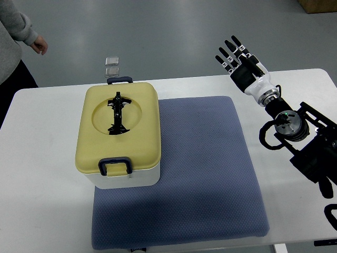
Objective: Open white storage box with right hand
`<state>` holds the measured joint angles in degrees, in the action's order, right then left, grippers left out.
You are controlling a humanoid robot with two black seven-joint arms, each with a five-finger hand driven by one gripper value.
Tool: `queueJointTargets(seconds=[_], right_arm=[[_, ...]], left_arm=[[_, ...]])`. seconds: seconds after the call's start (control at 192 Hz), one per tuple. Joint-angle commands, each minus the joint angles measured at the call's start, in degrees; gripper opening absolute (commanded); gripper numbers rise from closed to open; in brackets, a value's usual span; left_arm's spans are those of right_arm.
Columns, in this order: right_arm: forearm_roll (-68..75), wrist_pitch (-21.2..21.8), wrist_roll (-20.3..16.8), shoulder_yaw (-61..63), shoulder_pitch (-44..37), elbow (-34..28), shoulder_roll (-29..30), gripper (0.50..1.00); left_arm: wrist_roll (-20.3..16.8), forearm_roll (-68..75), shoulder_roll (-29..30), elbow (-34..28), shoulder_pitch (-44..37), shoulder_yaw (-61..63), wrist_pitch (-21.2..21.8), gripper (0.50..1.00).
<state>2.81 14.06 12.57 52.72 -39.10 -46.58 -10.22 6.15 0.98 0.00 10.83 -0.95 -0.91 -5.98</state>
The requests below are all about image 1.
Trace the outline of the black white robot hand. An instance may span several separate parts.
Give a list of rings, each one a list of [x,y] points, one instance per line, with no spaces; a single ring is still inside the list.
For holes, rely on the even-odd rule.
[[[222,47],[219,47],[219,51],[233,68],[236,69],[233,70],[232,67],[218,55],[215,56],[215,59],[229,73],[230,78],[239,90],[246,95],[254,97],[257,104],[263,107],[272,100],[279,98],[279,90],[271,83],[270,74],[264,65],[255,55],[249,54],[249,56],[246,57],[247,49],[235,35],[232,35],[231,39],[237,47],[228,40],[225,40],[224,43],[241,64],[239,65],[238,62]]]

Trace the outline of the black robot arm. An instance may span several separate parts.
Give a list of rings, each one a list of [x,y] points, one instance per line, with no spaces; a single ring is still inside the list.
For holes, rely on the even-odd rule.
[[[336,123],[305,102],[297,110],[282,98],[268,70],[236,36],[219,47],[216,60],[236,87],[251,96],[272,118],[259,131],[259,142],[269,150],[287,148],[292,165],[318,184],[322,196],[331,199],[336,185]]]

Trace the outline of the person's bare hand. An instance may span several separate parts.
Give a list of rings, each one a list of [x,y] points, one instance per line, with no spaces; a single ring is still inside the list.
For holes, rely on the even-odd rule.
[[[30,47],[37,53],[44,55],[46,54],[48,50],[48,43],[45,41],[45,39],[38,35],[36,40],[30,45]]]

